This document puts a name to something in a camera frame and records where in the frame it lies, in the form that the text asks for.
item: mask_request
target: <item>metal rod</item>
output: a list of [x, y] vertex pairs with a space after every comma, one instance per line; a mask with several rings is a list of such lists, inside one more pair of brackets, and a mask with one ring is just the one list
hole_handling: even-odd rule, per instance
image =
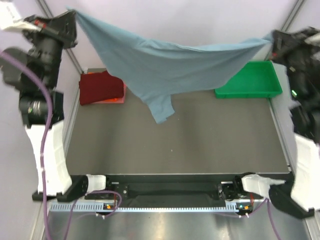
[[[303, 5], [305, 4], [307, 0], [296, 0], [295, 4], [293, 5], [289, 15], [286, 17], [284, 23], [282, 24], [281, 28], [279, 30], [283, 32], [287, 32], [289, 28], [291, 27], [292, 23], [294, 22], [295, 18], [297, 17], [298, 13], [302, 9]], [[267, 53], [265, 56], [264, 60], [267, 61], [269, 60], [272, 50]]]
[[[37, 3], [37, 5], [39, 6], [41, 11], [43, 12], [43, 14], [47, 18], [53, 18], [54, 17], [54, 15], [53, 15], [51, 9], [49, 8], [46, 0], [35, 0], [35, 2]], [[79, 74], [81, 74], [83, 72], [83, 70], [82, 70], [82, 67], [81, 67], [79, 61], [77, 60], [74, 52], [71, 49], [65, 49], [65, 51], [68, 54], [68, 56], [69, 56], [71, 62], [73, 63], [74, 67], [77, 69]]]

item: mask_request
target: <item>maroon folded shirt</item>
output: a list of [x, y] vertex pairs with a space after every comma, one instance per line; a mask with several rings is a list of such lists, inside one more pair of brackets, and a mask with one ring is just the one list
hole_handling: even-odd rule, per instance
[[80, 82], [80, 104], [92, 104], [95, 102], [122, 98], [124, 96], [124, 82], [107, 71], [81, 74]]

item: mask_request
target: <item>green tray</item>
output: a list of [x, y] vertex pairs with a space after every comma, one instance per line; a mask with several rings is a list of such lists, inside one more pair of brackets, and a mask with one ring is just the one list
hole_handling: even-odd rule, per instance
[[271, 61], [251, 61], [214, 91], [218, 99], [273, 98], [282, 88]]

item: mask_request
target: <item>table surface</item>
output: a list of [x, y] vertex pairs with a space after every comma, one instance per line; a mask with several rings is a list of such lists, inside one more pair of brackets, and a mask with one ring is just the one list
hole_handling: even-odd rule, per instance
[[173, 95], [172, 104], [175, 114], [161, 124], [130, 91], [124, 104], [79, 106], [69, 172], [288, 172], [267, 99], [217, 99], [211, 90]]

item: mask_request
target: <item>light blue cloth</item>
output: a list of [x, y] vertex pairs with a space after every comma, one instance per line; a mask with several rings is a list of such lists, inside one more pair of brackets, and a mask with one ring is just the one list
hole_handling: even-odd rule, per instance
[[272, 40], [268, 35], [237, 44], [181, 46], [143, 38], [79, 11], [76, 19], [108, 72], [148, 105], [158, 124], [175, 112], [172, 94], [222, 87]]

